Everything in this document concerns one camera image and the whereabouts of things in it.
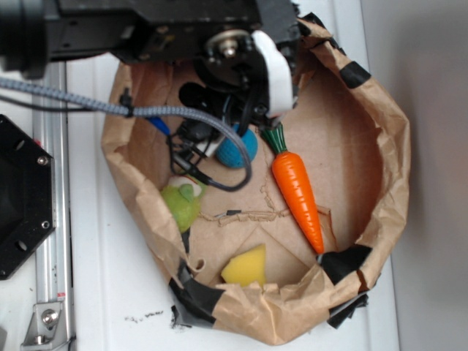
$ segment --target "plastic toy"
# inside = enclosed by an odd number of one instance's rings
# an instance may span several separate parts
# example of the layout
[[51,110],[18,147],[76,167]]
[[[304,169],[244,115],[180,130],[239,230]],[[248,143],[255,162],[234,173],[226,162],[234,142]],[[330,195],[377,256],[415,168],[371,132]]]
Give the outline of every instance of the plastic toy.
[[230,260],[221,272],[221,276],[228,284],[240,284],[242,287],[258,282],[266,283],[265,277],[265,244],[244,252]]
[[291,214],[315,252],[322,254],[324,246],[319,215],[302,158],[287,150],[282,124],[273,130],[263,131],[262,137],[276,154],[271,170]]

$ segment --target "camera lens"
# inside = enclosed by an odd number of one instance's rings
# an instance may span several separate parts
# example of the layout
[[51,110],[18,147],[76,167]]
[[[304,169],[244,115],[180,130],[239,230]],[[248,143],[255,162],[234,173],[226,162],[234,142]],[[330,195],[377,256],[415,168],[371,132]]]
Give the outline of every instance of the camera lens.
[[42,0],[0,1],[0,65],[26,79],[44,75],[48,62]]

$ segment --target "green carrot top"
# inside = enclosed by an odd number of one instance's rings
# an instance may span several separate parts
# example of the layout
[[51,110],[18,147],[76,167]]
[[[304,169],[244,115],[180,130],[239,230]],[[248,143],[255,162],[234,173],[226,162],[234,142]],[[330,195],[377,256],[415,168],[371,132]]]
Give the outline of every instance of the green carrot top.
[[276,155],[287,151],[286,142],[284,141],[283,125],[281,123],[278,124],[275,129],[263,130],[261,136],[266,140]]

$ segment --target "gray braided cable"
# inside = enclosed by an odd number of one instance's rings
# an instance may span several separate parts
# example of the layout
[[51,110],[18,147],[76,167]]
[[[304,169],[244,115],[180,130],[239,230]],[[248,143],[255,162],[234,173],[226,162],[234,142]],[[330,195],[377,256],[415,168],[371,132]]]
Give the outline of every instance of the gray braided cable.
[[[59,100],[68,102],[70,104],[79,105],[89,110],[103,112],[109,115],[117,116],[128,116],[129,108],[122,105],[114,105],[107,102],[90,99],[77,94],[67,93],[55,88],[39,86],[37,84],[30,84],[19,80],[13,80],[8,78],[0,78],[0,88],[9,90],[19,91],[26,94],[39,95],[41,97],[47,97],[48,99]],[[205,113],[194,108],[182,107],[182,106],[151,106],[151,107],[136,107],[133,110],[135,117],[154,117],[154,116],[180,116],[195,121],[206,123],[210,127],[213,127],[220,131],[227,139],[231,140],[235,147],[239,150],[242,160],[244,161],[244,167],[246,169],[245,179],[235,186],[223,186],[222,184],[213,181],[211,184],[227,191],[235,191],[246,185],[252,177],[252,165],[250,162],[249,154],[246,146],[242,142],[241,138],[237,133],[229,127],[225,122],[213,117],[212,115]]]

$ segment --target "crumpled paper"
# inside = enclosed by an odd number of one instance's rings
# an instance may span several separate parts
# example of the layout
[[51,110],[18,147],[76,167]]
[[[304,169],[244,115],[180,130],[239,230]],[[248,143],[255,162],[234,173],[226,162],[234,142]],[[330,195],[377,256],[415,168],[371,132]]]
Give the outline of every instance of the crumpled paper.
[[[374,78],[360,82],[359,69],[324,28],[303,22],[295,83],[298,106],[283,120],[288,149],[300,154],[309,172],[327,252],[353,244],[371,248],[361,268],[334,285],[279,192],[270,171],[273,153],[260,139],[253,177],[236,193],[208,188],[202,212],[191,228],[190,251],[159,190],[170,176],[164,136],[144,119],[108,116],[102,150],[122,200],[146,239],[167,281],[178,280],[181,260],[197,282],[225,290],[213,310],[214,328],[241,333],[267,344],[283,344],[330,317],[330,309],[371,289],[407,220],[410,171],[409,122]],[[192,63],[121,65],[110,101],[129,88],[137,106],[180,105],[179,88],[201,83]],[[175,130],[181,119],[164,118]],[[215,159],[202,171],[234,184],[243,170]],[[228,211],[241,211],[230,216]],[[258,244],[267,251],[261,287],[223,284],[229,259]]]

